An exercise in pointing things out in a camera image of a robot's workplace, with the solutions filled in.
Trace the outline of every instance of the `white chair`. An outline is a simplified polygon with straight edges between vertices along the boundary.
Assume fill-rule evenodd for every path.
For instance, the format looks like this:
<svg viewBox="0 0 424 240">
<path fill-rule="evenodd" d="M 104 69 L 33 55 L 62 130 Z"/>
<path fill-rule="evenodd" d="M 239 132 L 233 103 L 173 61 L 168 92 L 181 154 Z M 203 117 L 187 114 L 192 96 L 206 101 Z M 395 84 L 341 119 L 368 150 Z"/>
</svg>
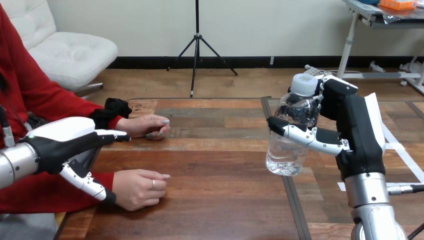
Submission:
<svg viewBox="0 0 424 240">
<path fill-rule="evenodd" d="M 23 44 L 51 81 L 70 91 L 89 84 L 118 55 L 115 43 L 82 33 L 56 32 L 47 0 L 0 0 Z"/>
</svg>

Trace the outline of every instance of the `tripod stand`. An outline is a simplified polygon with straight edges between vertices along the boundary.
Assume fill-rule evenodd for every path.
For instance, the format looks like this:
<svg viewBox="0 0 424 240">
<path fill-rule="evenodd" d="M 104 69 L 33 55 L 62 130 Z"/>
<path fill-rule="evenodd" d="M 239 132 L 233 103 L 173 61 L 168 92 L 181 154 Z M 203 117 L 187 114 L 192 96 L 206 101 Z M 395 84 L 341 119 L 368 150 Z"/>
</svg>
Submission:
<svg viewBox="0 0 424 240">
<path fill-rule="evenodd" d="M 221 57 L 217 51 L 215 51 L 211 45 L 209 45 L 206 40 L 203 38 L 203 36 L 199 33 L 199 0 L 196 0 L 196 35 L 194 35 L 193 39 L 190 41 L 190 43 L 182 50 L 182 52 L 179 54 L 179 56 L 175 59 L 175 61 L 168 67 L 167 71 L 171 69 L 172 66 L 174 66 L 178 60 L 181 58 L 181 56 L 187 51 L 187 49 L 196 41 L 196 47 L 194 50 L 194 66 L 193 66 L 193 78 L 191 79 L 191 92 L 190 92 L 190 98 L 193 97 L 193 89 L 195 87 L 195 77 L 196 77 L 196 69 L 197 69 L 197 63 L 200 62 L 200 40 L 206 44 L 206 46 L 212 50 L 212 52 L 221 60 L 221 62 L 230 69 L 236 76 L 239 74 L 234 71 L 233 68 L 230 67 L 230 65 Z"/>
</svg>

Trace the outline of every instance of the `robotic finger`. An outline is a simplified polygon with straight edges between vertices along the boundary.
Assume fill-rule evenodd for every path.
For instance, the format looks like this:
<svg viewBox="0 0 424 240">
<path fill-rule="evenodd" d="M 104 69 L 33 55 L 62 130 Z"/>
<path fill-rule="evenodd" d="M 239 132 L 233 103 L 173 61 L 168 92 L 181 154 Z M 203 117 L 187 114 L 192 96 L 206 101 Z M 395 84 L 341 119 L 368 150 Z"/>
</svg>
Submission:
<svg viewBox="0 0 424 240">
<path fill-rule="evenodd" d="M 267 121 L 271 131 L 306 148 L 331 156 L 337 156 L 342 150 L 351 150 L 348 140 L 340 139 L 340 132 L 320 127 L 308 129 L 306 125 L 290 124 L 276 116 L 269 117 Z"/>
</svg>

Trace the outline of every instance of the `robotic arm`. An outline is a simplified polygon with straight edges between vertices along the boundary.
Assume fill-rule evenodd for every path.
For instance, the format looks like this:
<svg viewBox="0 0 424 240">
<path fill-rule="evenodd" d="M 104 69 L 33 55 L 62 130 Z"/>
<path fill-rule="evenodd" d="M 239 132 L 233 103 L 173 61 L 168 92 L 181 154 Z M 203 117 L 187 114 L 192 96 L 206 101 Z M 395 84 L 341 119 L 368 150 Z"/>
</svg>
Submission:
<svg viewBox="0 0 424 240">
<path fill-rule="evenodd" d="M 74 157 L 113 142 L 130 141 L 123 131 L 95 130 L 86 117 L 68 117 L 48 123 L 27 133 L 15 144 L 10 126 L 0 108 L 6 148 L 0 150 L 0 189 L 32 174 L 60 174 L 72 185 L 107 203 L 116 196 L 92 177 L 88 169 Z"/>
<path fill-rule="evenodd" d="M 335 156 L 346 186 L 355 223 L 353 240 L 405 240 L 395 221 L 385 180 L 385 137 L 375 93 L 361 97 L 358 88 L 332 75 L 320 75 L 320 114 L 336 121 L 336 131 L 271 116 L 271 131 L 316 151 Z"/>
</svg>

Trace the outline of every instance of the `wooden table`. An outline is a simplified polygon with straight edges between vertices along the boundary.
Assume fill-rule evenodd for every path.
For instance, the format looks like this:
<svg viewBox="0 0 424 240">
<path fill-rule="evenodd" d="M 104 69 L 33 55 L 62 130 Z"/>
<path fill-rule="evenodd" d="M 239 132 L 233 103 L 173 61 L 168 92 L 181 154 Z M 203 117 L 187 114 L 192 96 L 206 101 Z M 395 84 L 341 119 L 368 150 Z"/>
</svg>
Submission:
<svg viewBox="0 0 424 240">
<path fill-rule="evenodd" d="M 303 173 L 293 178 L 266 169 L 265 119 L 277 99 L 140 99 L 129 104 L 131 117 L 155 113 L 170 118 L 171 133 L 159 142 L 133 139 L 104 147 L 93 171 L 141 168 L 170 174 L 167 197 L 136 212 L 99 205 L 69 213 L 58 239 L 350 239 L 351 209 L 333 157 L 309 151 Z M 414 106 L 380 102 L 380 110 L 387 128 L 424 167 L 419 151 L 424 120 L 409 105 Z M 324 117 L 318 122 L 335 129 Z M 395 150 L 386 151 L 384 163 L 388 182 L 418 182 Z M 417 194 L 392 198 L 407 233 L 424 222 L 420 199 Z"/>
</svg>

